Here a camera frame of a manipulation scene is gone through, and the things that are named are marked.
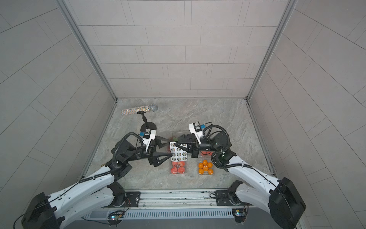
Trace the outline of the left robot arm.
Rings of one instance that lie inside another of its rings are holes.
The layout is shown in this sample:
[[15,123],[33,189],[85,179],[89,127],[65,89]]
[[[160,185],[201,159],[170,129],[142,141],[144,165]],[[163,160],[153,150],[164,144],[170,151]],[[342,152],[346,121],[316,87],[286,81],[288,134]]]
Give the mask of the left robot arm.
[[112,149],[112,159],[90,176],[50,195],[40,193],[19,217],[24,229],[64,229],[96,209],[127,203],[126,192],[118,183],[130,170],[131,161],[148,159],[154,167],[171,157],[156,148],[169,145],[169,140],[156,136],[142,139],[136,133],[126,134]]

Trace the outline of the fruit sticker sheet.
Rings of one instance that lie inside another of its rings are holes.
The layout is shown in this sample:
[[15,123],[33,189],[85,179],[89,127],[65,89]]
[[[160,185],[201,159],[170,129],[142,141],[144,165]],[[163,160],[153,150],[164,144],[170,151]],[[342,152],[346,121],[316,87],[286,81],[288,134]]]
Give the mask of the fruit sticker sheet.
[[175,146],[175,142],[170,142],[170,152],[172,154],[171,161],[172,162],[181,162],[187,161],[187,152],[181,148]]

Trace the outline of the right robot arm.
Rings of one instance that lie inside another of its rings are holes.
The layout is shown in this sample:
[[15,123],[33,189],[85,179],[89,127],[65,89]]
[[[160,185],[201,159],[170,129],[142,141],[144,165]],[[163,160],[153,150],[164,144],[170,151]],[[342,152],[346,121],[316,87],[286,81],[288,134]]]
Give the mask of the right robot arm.
[[213,138],[197,138],[190,134],[173,144],[177,153],[211,152],[211,161],[216,168],[243,180],[232,184],[232,201],[264,210],[282,229],[295,229],[307,207],[294,183],[286,177],[270,176],[246,163],[230,149],[231,145],[229,135],[224,131]]

